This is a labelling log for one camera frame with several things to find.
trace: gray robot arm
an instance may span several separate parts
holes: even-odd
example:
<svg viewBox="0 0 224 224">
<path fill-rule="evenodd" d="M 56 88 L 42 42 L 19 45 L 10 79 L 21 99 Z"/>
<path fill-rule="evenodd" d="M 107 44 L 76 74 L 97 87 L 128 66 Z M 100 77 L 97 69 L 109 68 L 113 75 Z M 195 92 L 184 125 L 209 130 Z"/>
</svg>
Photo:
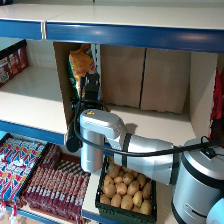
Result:
<svg viewBox="0 0 224 224">
<path fill-rule="evenodd" d="M 131 135 L 123 121 L 115 114 L 96 109 L 85 110 L 80 115 L 80 133 L 84 139 L 104 145 L 104 138 L 117 152 L 153 153 L 173 148 L 173 144 L 158 139 Z M 209 159 L 196 151 L 151 157 L 131 157 L 114 154 L 115 163 L 143 173 L 163 184 L 177 177 L 172 200 L 172 211 L 179 223 L 224 224 L 224 200 L 216 183 L 224 183 L 223 160 Z M 175 156 L 181 156 L 180 167 L 174 168 Z M 103 151 L 83 142 L 81 165 L 85 171 L 95 172 L 102 167 Z"/>
<path fill-rule="evenodd" d="M 173 148 L 173 144 L 158 139 L 148 139 L 127 133 L 117 115 L 101 110 L 86 110 L 80 116 L 82 136 L 96 144 L 104 144 L 104 136 L 111 147 L 119 151 L 155 152 Z M 114 154 L 115 163 L 143 173 L 153 180 L 169 184 L 174 155 L 157 157 L 127 157 Z M 102 167 L 103 152 L 83 143 L 81 165 L 84 170 L 94 172 Z"/>
</svg>

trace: dark green basket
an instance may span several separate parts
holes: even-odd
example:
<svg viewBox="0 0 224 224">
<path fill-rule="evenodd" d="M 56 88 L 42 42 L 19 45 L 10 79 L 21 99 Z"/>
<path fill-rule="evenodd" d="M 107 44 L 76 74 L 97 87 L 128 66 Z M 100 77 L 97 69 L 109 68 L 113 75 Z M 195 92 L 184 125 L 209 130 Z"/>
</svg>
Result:
<svg viewBox="0 0 224 224">
<path fill-rule="evenodd" d="M 96 193 L 95 205 L 99 209 L 100 216 L 111 219 L 120 223 L 125 224 L 154 224 L 157 220 L 157 205 L 156 205 L 156 182 L 152 181 L 152 214 L 151 215 L 143 215 L 137 212 L 128 211 L 122 208 L 116 208 L 110 205 L 100 203 L 100 196 L 103 194 L 103 181 L 106 175 L 106 170 L 108 167 L 108 157 L 105 157 L 99 186 Z"/>
</svg>

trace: white shelf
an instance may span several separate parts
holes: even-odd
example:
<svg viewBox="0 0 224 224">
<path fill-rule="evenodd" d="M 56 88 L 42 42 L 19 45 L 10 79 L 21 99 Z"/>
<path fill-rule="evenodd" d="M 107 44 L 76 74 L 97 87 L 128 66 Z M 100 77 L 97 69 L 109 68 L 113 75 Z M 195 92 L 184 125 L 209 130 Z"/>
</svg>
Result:
<svg viewBox="0 0 224 224">
<path fill-rule="evenodd" d="M 170 141 L 174 145 L 184 145 L 195 134 L 187 113 L 176 115 L 172 113 L 158 113 L 141 111 L 130 107 L 109 106 L 112 113 L 120 116 L 130 133 L 148 138 Z M 99 211 L 95 207 L 96 190 L 101 171 L 92 173 L 83 203 L 85 213 L 94 214 L 100 221 Z M 175 224 L 171 211 L 172 186 L 157 183 L 157 224 Z"/>
<path fill-rule="evenodd" d="M 1 6 L 1 20 L 45 22 L 71 10 L 71 6 L 43 4 L 12 4 Z"/>
<path fill-rule="evenodd" d="M 72 11 L 48 22 L 222 30 L 223 10 L 222 3 L 96 2 L 94 5 L 77 5 Z"/>
<path fill-rule="evenodd" d="M 0 89 L 0 99 L 1 121 L 62 135 L 67 132 L 56 70 L 26 68 Z"/>
<path fill-rule="evenodd" d="M 29 212 L 29 213 L 34 214 L 34 215 L 39 216 L 39 217 L 43 217 L 45 219 L 49 219 L 49 220 L 54 221 L 56 223 L 62 223 L 63 222 L 63 224 L 71 224 L 71 222 L 67 222 L 65 220 L 59 219 L 57 217 L 54 217 L 53 215 L 51 216 L 51 215 L 44 214 L 42 212 L 34 211 L 34 210 L 30 209 L 30 207 L 28 205 L 22 207 L 21 210 L 25 211 L 25 212 Z"/>
</svg>

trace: robotic arm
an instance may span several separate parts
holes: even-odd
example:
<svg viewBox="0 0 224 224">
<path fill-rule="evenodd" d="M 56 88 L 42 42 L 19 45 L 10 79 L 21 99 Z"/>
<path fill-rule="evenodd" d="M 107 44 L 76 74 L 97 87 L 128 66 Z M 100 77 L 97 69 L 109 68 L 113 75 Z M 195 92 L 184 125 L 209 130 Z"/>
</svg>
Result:
<svg viewBox="0 0 224 224">
<path fill-rule="evenodd" d="M 99 170 L 103 150 L 113 152 L 115 163 L 160 183 L 174 185 L 171 206 L 178 223 L 224 224 L 223 149 L 213 149 L 210 142 L 199 139 L 186 142 L 184 147 L 175 147 L 170 142 L 129 134 L 121 118 L 98 108 L 98 77 L 98 74 L 86 76 L 85 98 L 80 97 L 73 125 L 70 125 L 75 134 L 71 132 L 72 137 L 68 137 L 69 144 L 66 144 L 76 145 L 78 149 L 78 139 L 82 141 L 83 170 Z M 104 146 L 105 138 L 111 148 Z"/>
</svg>

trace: snack package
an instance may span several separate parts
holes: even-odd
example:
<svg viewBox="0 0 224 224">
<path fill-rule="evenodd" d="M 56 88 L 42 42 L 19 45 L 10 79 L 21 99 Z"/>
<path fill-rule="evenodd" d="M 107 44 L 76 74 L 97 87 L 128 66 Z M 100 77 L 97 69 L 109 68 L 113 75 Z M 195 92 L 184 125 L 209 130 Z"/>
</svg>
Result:
<svg viewBox="0 0 224 224">
<path fill-rule="evenodd" d="M 70 51 L 68 67 L 70 82 L 75 89 L 77 98 L 79 98 L 80 78 L 85 77 L 86 72 L 95 71 L 90 44 L 82 44 L 80 49 Z"/>
</svg>

